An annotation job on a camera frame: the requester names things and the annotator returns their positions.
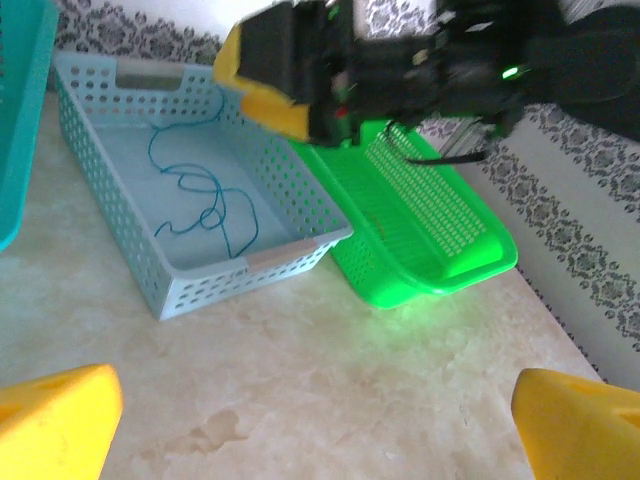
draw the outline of basket handle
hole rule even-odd
[[[317,248],[318,244],[313,239],[308,238],[263,252],[252,253],[246,257],[249,264],[249,273],[257,273],[293,262],[300,257],[311,255]]]
[[[175,92],[182,84],[184,65],[174,62],[119,58],[116,86],[128,90]]]

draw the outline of beige counter surface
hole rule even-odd
[[[111,363],[105,479],[531,479],[516,378],[597,378],[522,277],[375,311],[330,257],[184,317],[150,314],[47,97],[17,240],[0,254],[0,386]]]

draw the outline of green plastic tray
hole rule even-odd
[[[404,161],[438,158],[417,133],[365,124],[362,146],[324,149],[292,143],[354,227],[333,256],[369,304],[397,307],[418,295],[447,295],[517,263],[502,222],[450,166]]]
[[[57,24],[48,0],[0,0],[0,251],[22,222]]]

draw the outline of perforated basket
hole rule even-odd
[[[309,270],[352,233],[289,144],[245,119],[237,94],[210,83],[211,68],[66,52],[56,54],[55,68],[65,139],[158,319]],[[158,233],[168,219],[189,223],[202,211],[175,177],[150,164],[156,127],[176,124],[190,126],[167,130],[155,160],[204,166],[255,205],[257,239],[237,258],[220,230]],[[244,245],[254,233],[246,208],[229,213],[231,241]]]
[[[22,223],[57,23],[48,0],[0,1],[0,251]]]
[[[393,308],[421,295],[446,295],[512,268],[515,243],[496,215],[420,135],[385,124],[362,130],[362,145],[292,144],[351,221],[355,233],[332,250],[354,289]]]

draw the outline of blue cord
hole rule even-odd
[[[174,123],[167,127],[158,127],[156,125],[151,125],[151,128],[154,130],[154,133],[147,147],[147,156],[149,157],[149,162],[151,163],[151,165],[154,168],[156,168],[158,172],[160,172],[160,174],[162,175],[174,175],[179,177],[178,188],[180,188],[185,192],[214,196],[213,204],[210,207],[204,209],[200,214],[200,217],[198,218],[198,220],[196,220],[189,227],[181,230],[176,230],[173,227],[173,222],[166,221],[162,225],[160,225],[160,227],[158,227],[158,229],[156,230],[155,236],[157,237],[160,234],[160,232],[162,232],[162,230],[164,230],[166,227],[168,227],[169,231],[175,235],[185,235],[187,233],[192,232],[198,227],[202,227],[204,230],[207,230],[207,231],[213,231],[217,228],[220,228],[220,230],[222,231],[222,235],[224,236],[224,241],[227,245],[227,253],[229,254],[229,258],[238,258],[240,255],[246,252],[247,249],[251,247],[251,245],[255,243],[260,233],[260,228],[258,225],[258,216],[256,214],[256,208],[255,208],[255,205],[253,204],[253,201],[247,194],[247,192],[245,192],[240,188],[222,188],[220,181],[210,170],[204,168],[201,165],[197,165],[195,163],[178,163],[175,165],[170,165],[168,167],[161,167],[155,161],[152,154],[153,144],[161,133],[169,130],[173,130],[175,128],[198,127],[198,126],[206,125],[209,123],[213,123],[216,120],[218,120],[220,118],[220,115],[222,114],[222,111],[224,110],[224,107],[227,101],[224,95],[224,92],[222,91],[222,89],[220,89],[220,87],[218,87],[218,91],[220,92],[220,97],[222,99],[222,102],[220,105],[220,109],[214,115],[213,118],[210,118],[208,120],[202,120],[199,122],[192,122],[192,123]],[[212,184],[212,186],[210,188],[190,187],[185,184],[185,182],[188,181],[189,179],[200,179],[200,180],[208,181]],[[240,194],[247,199],[247,201],[249,202],[249,205],[251,206],[251,212],[253,214],[253,221],[256,229],[253,238],[236,254],[233,254],[231,252],[231,243],[229,241],[227,229],[225,228],[225,221],[227,219],[227,201],[225,199],[225,195],[230,193]],[[207,223],[211,220],[210,217],[213,217],[214,223],[212,224]]]

